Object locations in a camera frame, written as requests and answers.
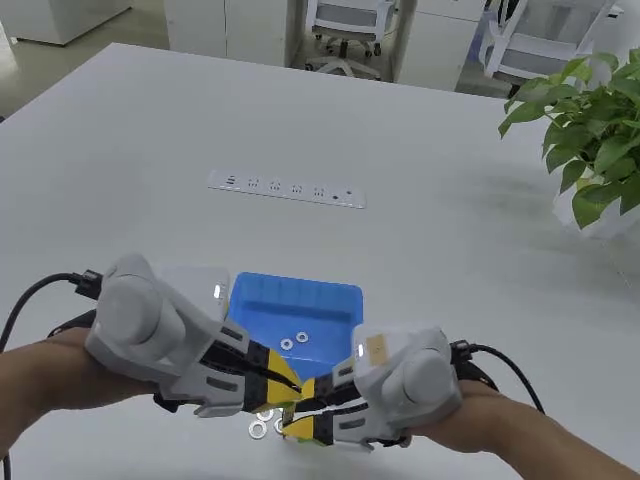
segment plant stem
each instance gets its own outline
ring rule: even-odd
[[[547,117],[549,120],[551,120],[551,123],[553,123],[556,127],[562,128],[562,125],[560,125],[558,122],[556,122],[556,119],[553,118],[551,115],[549,115],[547,112],[544,112],[544,116]]]

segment white flower pot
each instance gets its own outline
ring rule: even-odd
[[[556,195],[553,201],[553,213],[563,225],[579,231],[583,237],[609,240],[623,234],[640,220],[640,207],[620,215],[620,199],[618,198],[602,212],[600,220],[580,230],[573,215],[572,201],[576,192],[577,187],[574,185],[563,194]]]

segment black cable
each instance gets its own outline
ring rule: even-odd
[[[529,382],[529,380],[527,379],[525,374],[522,373],[522,370],[520,370],[520,368],[515,364],[515,362],[513,360],[511,360],[509,357],[507,357],[504,353],[496,350],[493,347],[488,347],[487,345],[478,345],[476,343],[473,343],[469,347],[470,347],[470,350],[471,350],[472,353],[474,353],[474,352],[485,352],[485,353],[488,353],[490,355],[493,355],[494,357],[498,357],[504,363],[509,365],[509,367],[511,367],[511,370],[513,370],[515,372],[515,374],[518,376],[518,378],[520,379],[520,381],[524,385],[524,388],[526,388],[527,392],[529,392],[529,395],[531,396],[531,400],[533,400],[533,404],[536,406],[538,411],[541,412],[541,413],[545,413],[544,408],[542,407],[542,403],[540,402],[540,399],[538,398],[538,395],[536,394],[535,390],[531,386],[531,382]]]
[[[2,470],[4,471],[4,480],[11,480],[11,459],[8,453],[2,459]]]
[[[78,275],[77,273],[57,273],[55,275],[45,277],[29,287],[16,302],[9,314],[9,318],[7,318],[7,323],[5,323],[4,328],[2,329],[2,335],[0,335],[0,354],[4,352],[4,349],[7,347],[7,342],[9,342],[9,337],[11,336],[13,327],[16,324],[18,315],[20,315],[20,311],[38,290],[41,290],[52,283],[64,280],[78,285],[82,279],[83,276]],[[2,459],[2,470],[4,472],[4,480],[11,480],[11,458],[9,457],[9,453],[7,453],[7,455]]]

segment human hand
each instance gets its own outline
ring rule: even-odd
[[[72,328],[41,342],[39,355],[44,399],[49,410],[97,408],[154,393],[157,386],[109,372],[85,350],[89,334]]]
[[[417,427],[413,435],[421,435],[462,453],[495,451],[499,424],[506,410],[517,402],[501,395],[481,382],[460,381],[462,406],[441,422]]]

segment metal washer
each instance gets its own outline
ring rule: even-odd
[[[283,338],[280,340],[280,348],[283,350],[291,350],[293,348],[293,341],[290,338]]]
[[[262,440],[267,435],[267,424],[255,420],[249,425],[249,436],[254,440]]]
[[[307,343],[309,341],[309,335],[307,332],[298,332],[296,334],[296,340],[298,343]]]
[[[278,432],[278,435],[282,435],[282,419],[279,418],[273,423],[273,429]]]
[[[258,417],[258,420],[261,420],[263,422],[268,422],[273,418],[274,415],[275,415],[275,412],[273,410],[266,410],[264,412],[258,413],[256,417]]]

